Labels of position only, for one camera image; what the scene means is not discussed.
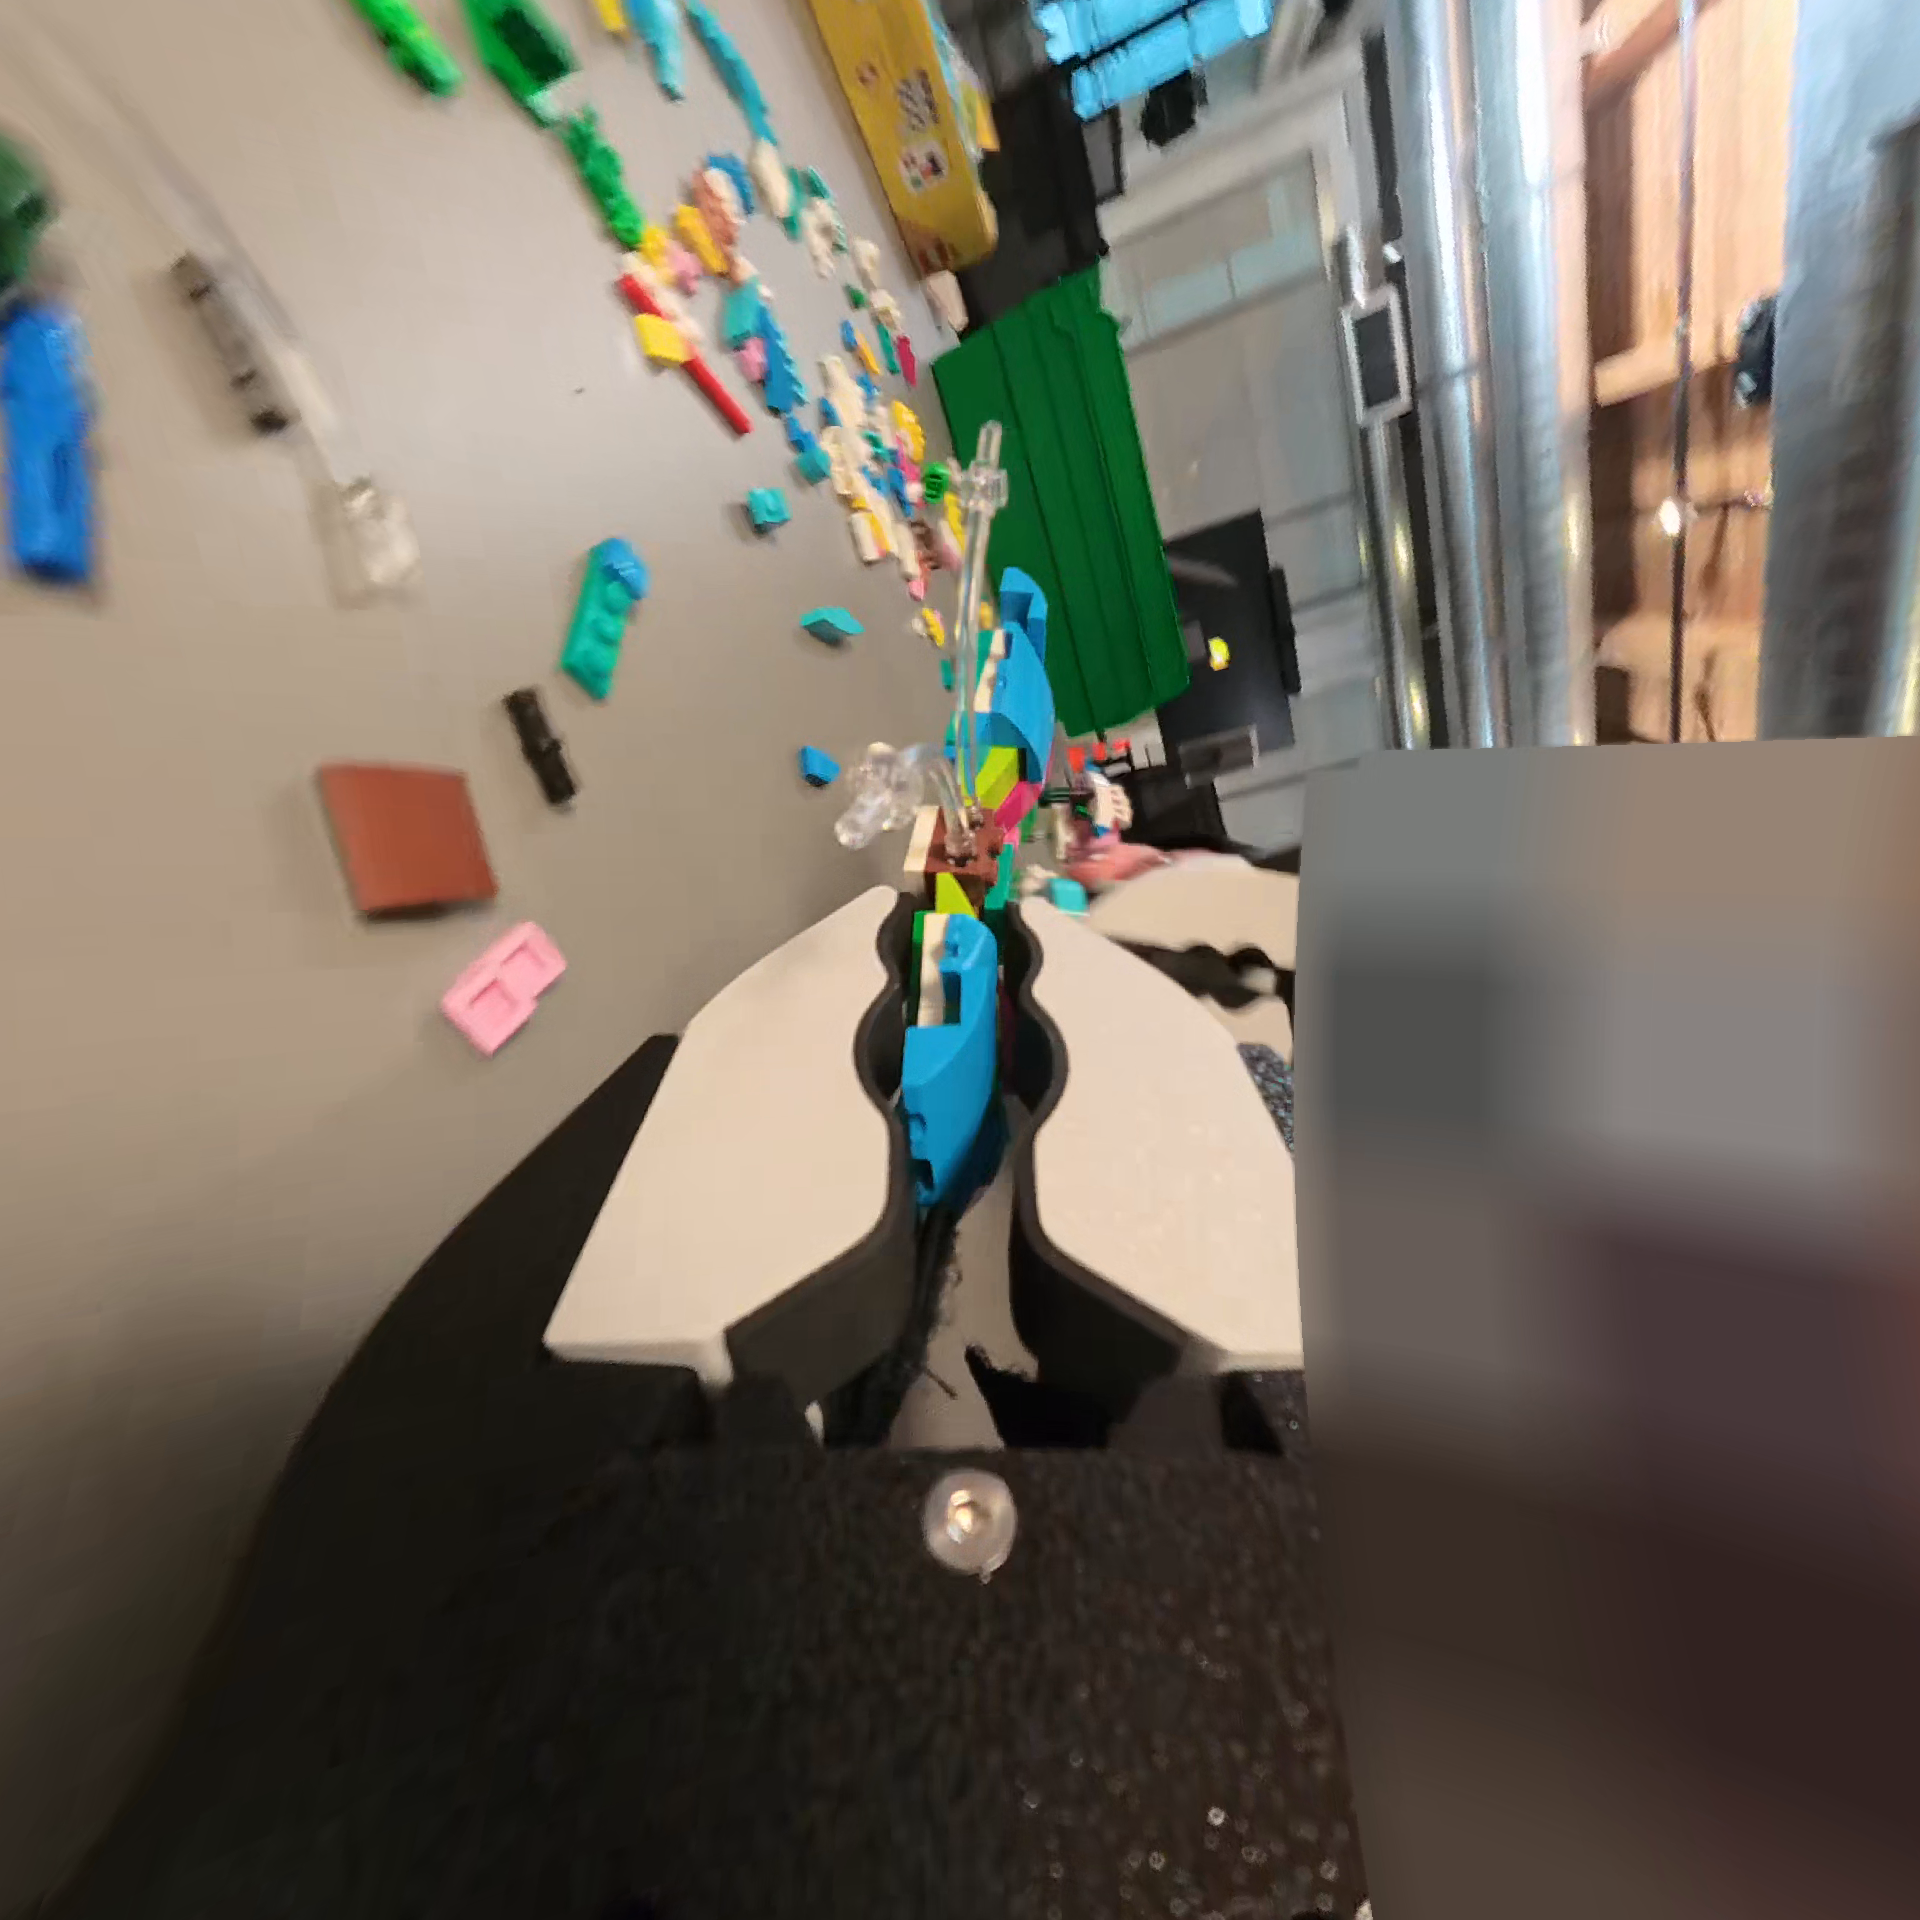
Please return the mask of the pink lego plate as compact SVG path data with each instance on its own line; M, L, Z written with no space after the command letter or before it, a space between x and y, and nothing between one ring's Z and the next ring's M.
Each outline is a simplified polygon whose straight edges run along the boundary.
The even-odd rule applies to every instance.
M497 937L439 996L442 1019L477 1058L497 1058L563 978L567 960L538 922Z

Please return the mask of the black lego pin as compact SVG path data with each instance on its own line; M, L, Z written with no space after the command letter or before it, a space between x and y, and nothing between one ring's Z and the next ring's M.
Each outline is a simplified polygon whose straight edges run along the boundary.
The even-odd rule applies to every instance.
M505 693L501 708L506 709L518 750L535 775L543 796L552 809L569 809L581 796L581 779L567 757L563 735L554 730L545 697L538 688L512 688Z

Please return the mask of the white wall device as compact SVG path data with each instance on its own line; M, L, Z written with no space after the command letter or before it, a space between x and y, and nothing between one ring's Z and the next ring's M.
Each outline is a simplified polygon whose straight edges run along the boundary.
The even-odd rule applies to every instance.
M1365 432L1403 417L1414 406L1414 380L1402 291L1396 285L1380 285L1344 303L1342 339L1348 348L1357 426Z

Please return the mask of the colourful lego butterfly model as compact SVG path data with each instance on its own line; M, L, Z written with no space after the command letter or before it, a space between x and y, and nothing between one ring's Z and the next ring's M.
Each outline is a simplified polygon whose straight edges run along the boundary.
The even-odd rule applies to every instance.
M987 419L947 490L960 508L961 553L947 638L948 727L938 746L871 746L844 775L834 821L846 849L909 834L903 871L915 922L894 1108L922 1212L961 1209L997 1156L997 928L1014 891L1019 832L1041 801L1057 746L1049 597L1019 568L992 582L992 536L1009 490L1004 423Z

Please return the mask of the dark green lego connector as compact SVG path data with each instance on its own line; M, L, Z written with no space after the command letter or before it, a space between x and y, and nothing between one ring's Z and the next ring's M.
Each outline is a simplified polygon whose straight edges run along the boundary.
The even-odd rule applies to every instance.
M41 155L2 130L2 296L30 285L36 256L62 213Z

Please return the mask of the bright blue panel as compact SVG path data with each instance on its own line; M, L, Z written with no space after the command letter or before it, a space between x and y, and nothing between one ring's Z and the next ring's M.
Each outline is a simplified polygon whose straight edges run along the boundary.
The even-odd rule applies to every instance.
M1267 36L1276 2L1033 2L1080 122Z

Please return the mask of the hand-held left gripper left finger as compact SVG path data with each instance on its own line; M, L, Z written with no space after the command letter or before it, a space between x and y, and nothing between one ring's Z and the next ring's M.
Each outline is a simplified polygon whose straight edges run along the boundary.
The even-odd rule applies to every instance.
M903 1113L915 906L876 884L690 1016L545 1329L567 1364L827 1404L917 1286Z

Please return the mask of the clear lego antenna piece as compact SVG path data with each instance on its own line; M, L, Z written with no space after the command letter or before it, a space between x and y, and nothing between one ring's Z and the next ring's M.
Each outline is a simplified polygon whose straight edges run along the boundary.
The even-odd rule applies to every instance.
M278 435L253 432L258 438L282 443L296 456L307 498L320 522L321 557L337 598L346 604L367 604L381 597L410 592L421 576L421 541L409 506L373 475L364 438L330 394L321 367L291 308L282 303L266 272L230 228L220 206L170 152L151 155L145 168L153 206L177 240L177 257L181 253L198 253L214 269L232 273L253 307L253 316L269 332L269 344L278 352L278 371L284 374L286 389L301 401L303 423L296 430Z

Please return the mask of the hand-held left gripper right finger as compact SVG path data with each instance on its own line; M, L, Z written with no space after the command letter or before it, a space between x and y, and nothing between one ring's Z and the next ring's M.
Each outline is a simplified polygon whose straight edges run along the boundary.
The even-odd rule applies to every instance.
M1009 910L1009 1310L1038 1380L1131 1411L1306 1368L1294 1154L1229 1029L1045 901Z

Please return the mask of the brown flat brick plate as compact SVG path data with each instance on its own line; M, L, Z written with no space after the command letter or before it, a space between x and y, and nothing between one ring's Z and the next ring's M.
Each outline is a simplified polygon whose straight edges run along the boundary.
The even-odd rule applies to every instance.
M360 919L427 918L497 899L467 777L393 760L329 760L320 801Z

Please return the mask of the black monitor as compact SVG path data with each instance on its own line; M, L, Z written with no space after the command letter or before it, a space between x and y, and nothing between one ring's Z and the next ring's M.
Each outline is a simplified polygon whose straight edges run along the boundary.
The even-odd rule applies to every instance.
M1302 692L1294 601L1250 508L1166 545L1189 688L1155 708L1169 755L1191 740L1250 730L1255 755L1294 749Z

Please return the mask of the blue long lego brick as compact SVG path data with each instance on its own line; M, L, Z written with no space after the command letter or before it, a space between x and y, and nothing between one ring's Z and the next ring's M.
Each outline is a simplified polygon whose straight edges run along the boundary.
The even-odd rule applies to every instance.
M2 317L2 499L13 565L41 582L97 576L94 401L80 317L30 300Z

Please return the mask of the pink and white lego build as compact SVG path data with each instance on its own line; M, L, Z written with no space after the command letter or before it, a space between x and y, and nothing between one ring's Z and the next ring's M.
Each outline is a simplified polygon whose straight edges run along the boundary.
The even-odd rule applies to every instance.
M1128 789L1091 760L1070 775L1070 784L1045 806L1045 817L1054 869L1088 894L1216 849L1204 834L1141 838Z

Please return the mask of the teal and blue lego plate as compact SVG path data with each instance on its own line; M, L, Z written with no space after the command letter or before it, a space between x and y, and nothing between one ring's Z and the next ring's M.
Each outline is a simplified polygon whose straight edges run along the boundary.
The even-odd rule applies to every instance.
M588 547L561 649L561 675L588 701L606 703L611 697L630 614L648 597L651 568L627 537L606 537Z

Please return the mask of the bright green lego piece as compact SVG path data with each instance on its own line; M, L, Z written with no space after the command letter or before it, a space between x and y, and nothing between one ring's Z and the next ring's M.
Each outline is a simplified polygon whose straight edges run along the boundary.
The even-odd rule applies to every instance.
M350 2L379 43L385 60L429 99L454 99L463 88L463 67L450 54L414 2Z
M581 72L575 43L538 2L463 2L483 70L543 127L561 122L561 91Z
M600 113L588 104L567 113L561 117L561 142L607 240L621 253L639 253L648 216L630 195L624 159L606 136Z

